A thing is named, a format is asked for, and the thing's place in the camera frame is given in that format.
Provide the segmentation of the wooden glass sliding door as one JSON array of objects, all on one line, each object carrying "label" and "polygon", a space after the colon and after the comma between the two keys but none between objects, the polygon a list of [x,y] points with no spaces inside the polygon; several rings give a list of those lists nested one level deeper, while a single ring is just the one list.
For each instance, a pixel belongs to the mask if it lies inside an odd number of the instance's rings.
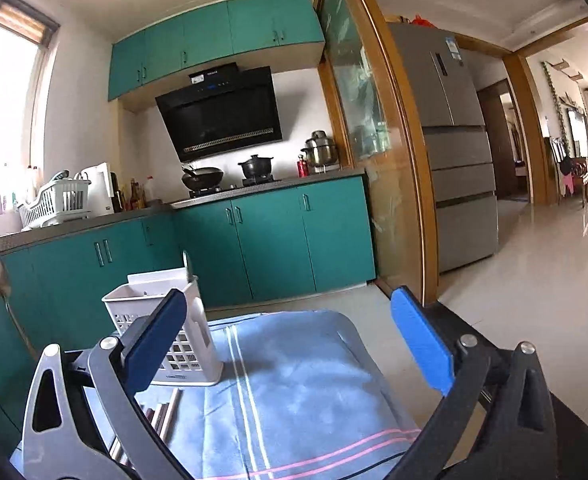
[{"label": "wooden glass sliding door", "polygon": [[437,297],[438,232],[427,148],[411,84],[375,0],[313,0],[319,65],[341,165],[367,182],[376,283]]}]

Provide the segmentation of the silver refrigerator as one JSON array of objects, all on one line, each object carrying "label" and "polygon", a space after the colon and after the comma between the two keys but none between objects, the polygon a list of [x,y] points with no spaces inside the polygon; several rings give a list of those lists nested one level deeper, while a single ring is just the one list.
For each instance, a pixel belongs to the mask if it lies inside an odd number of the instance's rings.
[{"label": "silver refrigerator", "polygon": [[413,24],[389,25],[420,114],[436,204],[439,271],[499,248],[491,148],[477,92],[455,37]]}]

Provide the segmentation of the silver grey chopstick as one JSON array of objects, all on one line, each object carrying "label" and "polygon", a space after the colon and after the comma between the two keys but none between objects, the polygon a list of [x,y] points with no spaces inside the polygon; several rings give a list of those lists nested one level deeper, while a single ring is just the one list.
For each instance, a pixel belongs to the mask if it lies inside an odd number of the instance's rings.
[{"label": "silver grey chopstick", "polygon": [[167,410],[165,412],[165,418],[164,418],[163,423],[161,424],[160,430],[159,430],[159,437],[164,442],[168,441],[169,432],[170,432],[171,426],[173,424],[173,419],[175,418],[175,412],[177,411],[177,408],[178,408],[178,405],[180,402],[181,393],[182,393],[181,389],[179,389],[179,388],[173,389],[171,397],[170,397],[170,401],[167,405]]}]

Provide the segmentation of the white cutting board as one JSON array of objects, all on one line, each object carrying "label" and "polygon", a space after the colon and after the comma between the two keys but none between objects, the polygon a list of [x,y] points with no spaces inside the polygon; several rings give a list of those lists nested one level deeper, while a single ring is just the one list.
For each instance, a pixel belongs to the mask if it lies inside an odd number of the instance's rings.
[{"label": "white cutting board", "polygon": [[114,214],[111,168],[107,162],[77,172],[76,179],[89,180],[88,208],[91,217]]}]

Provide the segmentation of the teal lower cabinets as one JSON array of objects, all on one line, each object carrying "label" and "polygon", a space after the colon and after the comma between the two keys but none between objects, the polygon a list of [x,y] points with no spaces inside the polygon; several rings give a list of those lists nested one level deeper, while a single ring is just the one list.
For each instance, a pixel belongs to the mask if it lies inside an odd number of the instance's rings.
[{"label": "teal lower cabinets", "polygon": [[360,171],[272,182],[161,208],[0,237],[0,450],[21,437],[32,350],[91,346],[114,325],[103,297],[130,274],[191,261],[209,309],[307,296],[376,275]]}]

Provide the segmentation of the white dish rack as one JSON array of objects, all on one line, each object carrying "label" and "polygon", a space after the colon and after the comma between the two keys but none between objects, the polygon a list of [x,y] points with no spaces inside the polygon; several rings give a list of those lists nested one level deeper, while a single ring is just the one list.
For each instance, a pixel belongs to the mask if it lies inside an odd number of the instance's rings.
[{"label": "white dish rack", "polygon": [[90,183],[88,179],[71,178],[68,170],[55,174],[39,188],[32,202],[17,208],[22,228],[37,229],[88,218]]}]

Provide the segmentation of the teal cabinets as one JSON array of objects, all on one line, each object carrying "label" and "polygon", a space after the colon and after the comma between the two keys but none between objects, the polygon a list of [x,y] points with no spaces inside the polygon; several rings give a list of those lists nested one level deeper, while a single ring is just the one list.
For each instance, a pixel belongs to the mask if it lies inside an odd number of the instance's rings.
[{"label": "teal cabinets", "polygon": [[225,0],[167,18],[113,44],[108,99],[179,70],[271,47],[322,44],[312,0]]},{"label": "teal cabinets", "polygon": [[130,274],[191,261],[209,309],[307,296],[376,275],[360,171],[272,182],[161,208],[0,237],[0,450],[21,437],[32,350],[91,346],[114,325],[103,297]]}]

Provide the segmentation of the blue striped towel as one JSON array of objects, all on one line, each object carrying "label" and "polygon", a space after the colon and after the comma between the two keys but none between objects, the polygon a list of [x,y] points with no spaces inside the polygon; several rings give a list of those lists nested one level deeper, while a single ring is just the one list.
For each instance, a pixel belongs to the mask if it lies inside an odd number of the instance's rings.
[{"label": "blue striped towel", "polygon": [[[332,311],[218,322],[219,382],[185,387],[164,442],[186,479],[380,479],[419,436],[391,397],[355,326]],[[169,403],[149,385],[138,404]],[[104,444],[112,430],[85,391]]]}]

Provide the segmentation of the white plastic utensil basket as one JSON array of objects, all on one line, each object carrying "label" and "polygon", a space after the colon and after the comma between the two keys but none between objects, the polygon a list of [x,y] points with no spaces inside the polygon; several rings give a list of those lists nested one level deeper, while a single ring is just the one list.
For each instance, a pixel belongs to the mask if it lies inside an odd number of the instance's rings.
[{"label": "white plastic utensil basket", "polygon": [[223,365],[211,336],[197,277],[184,268],[130,274],[125,284],[102,298],[118,333],[136,318],[151,314],[172,289],[182,292],[187,315],[152,384],[168,387],[213,386]]}]

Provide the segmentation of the black wok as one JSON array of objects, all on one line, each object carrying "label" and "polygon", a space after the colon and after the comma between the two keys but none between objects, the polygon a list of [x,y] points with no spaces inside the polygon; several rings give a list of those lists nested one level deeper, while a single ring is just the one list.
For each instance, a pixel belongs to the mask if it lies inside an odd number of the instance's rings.
[{"label": "black wok", "polygon": [[222,181],[223,171],[216,167],[191,168],[182,167],[181,180],[185,187],[194,192],[216,188]]}]

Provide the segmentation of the dark red chopstick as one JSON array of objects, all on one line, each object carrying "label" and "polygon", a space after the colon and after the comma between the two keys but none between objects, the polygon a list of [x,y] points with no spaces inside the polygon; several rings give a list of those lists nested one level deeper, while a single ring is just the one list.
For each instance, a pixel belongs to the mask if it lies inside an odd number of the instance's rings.
[{"label": "dark red chopstick", "polygon": [[[146,420],[151,424],[152,428],[158,432],[161,423],[163,422],[164,416],[167,412],[167,403],[158,403],[156,405],[144,405],[140,404],[139,408],[143,412]],[[112,445],[110,447],[110,456],[113,460],[116,460],[120,465],[129,465],[130,460],[124,451],[123,445],[120,443],[120,439],[115,434]]]}]

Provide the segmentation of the black range hood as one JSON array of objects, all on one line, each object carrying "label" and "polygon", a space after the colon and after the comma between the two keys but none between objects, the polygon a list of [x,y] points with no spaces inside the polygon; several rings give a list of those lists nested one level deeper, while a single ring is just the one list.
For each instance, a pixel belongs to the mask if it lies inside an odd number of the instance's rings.
[{"label": "black range hood", "polygon": [[271,68],[218,73],[155,98],[180,162],[283,139]]}]

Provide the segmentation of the black clay pot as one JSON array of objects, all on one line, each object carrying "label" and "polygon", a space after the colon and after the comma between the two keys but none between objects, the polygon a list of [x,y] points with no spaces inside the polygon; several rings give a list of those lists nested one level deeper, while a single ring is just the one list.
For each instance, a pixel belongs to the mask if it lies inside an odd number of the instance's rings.
[{"label": "black clay pot", "polygon": [[272,158],[259,155],[251,155],[245,162],[240,162],[246,179],[264,179],[272,174]]}]

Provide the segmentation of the teal upper cabinets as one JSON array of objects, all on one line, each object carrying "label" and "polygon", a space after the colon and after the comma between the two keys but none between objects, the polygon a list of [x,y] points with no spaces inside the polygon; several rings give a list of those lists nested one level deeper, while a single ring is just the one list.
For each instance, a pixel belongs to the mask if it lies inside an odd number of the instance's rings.
[{"label": "teal upper cabinets", "polygon": [[167,18],[113,44],[108,99],[179,70],[271,47],[322,44],[312,0],[225,0]]}]

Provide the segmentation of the red thermos bottle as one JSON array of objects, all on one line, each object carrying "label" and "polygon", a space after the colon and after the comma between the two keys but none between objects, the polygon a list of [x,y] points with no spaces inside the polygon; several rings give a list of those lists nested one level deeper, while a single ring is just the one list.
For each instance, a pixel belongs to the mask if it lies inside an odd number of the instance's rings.
[{"label": "red thermos bottle", "polygon": [[307,160],[305,159],[305,156],[303,156],[303,154],[298,155],[297,174],[298,174],[298,177],[300,177],[300,178],[304,178],[304,177],[309,176],[308,163],[307,163]]}]

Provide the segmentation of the stainless steel stock pot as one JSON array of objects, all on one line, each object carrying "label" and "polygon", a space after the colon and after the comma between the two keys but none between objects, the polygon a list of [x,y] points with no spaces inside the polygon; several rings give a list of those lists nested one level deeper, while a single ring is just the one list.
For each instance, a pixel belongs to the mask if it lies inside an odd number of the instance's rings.
[{"label": "stainless steel stock pot", "polygon": [[301,152],[311,167],[323,168],[336,165],[338,162],[337,146],[333,138],[323,130],[311,133],[311,138],[305,142]]}]

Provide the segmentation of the metal ladle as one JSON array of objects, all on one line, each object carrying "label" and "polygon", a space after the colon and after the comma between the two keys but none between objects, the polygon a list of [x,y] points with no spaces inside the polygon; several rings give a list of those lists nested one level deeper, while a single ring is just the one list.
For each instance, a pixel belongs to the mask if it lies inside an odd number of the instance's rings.
[{"label": "metal ladle", "polygon": [[9,315],[12,325],[14,326],[17,335],[21,338],[22,343],[30,357],[37,361],[39,359],[38,353],[36,352],[34,346],[30,342],[27,334],[24,331],[23,326],[21,326],[20,321],[15,315],[15,312],[10,304],[10,298],[12,294],[12,287],[10,282],[9,273],[6,270],[6,266],[0,261],[0,299],[3,302],[4,308],[6,309],[6,313]]}]

